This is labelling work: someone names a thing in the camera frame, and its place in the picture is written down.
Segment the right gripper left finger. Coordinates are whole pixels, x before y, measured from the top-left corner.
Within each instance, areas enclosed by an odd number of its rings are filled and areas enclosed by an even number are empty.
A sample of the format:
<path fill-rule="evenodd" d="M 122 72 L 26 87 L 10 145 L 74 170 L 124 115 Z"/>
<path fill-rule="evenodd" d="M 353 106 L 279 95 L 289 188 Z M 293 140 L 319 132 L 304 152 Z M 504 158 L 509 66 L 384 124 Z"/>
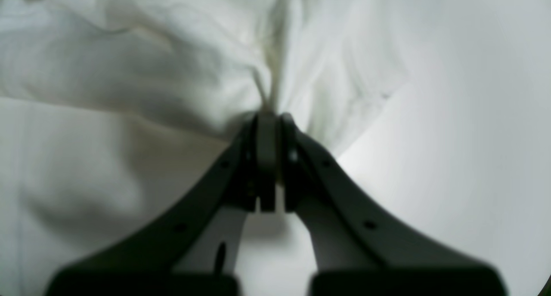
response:
<path fill-rule="evenodd" d="M 171 208 L 115 245 L 60 270 L 48 296 L 239 296 L 245 220 L 276 207 L 277 116 L 246 118 L 232 144 Z"/>

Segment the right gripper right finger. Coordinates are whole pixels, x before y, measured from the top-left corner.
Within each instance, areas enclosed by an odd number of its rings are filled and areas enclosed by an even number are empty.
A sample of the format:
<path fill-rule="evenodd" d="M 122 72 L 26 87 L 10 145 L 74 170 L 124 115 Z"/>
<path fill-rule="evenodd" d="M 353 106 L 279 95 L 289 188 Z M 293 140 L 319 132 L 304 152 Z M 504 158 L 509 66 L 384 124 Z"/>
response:
<path fill-rule="evenodd" d="M 291 114 L 280 118 L 286 207 L 308 229 L 310 296 L 504 296 L 492 266 L 443 245 L 382 208 Z"/>

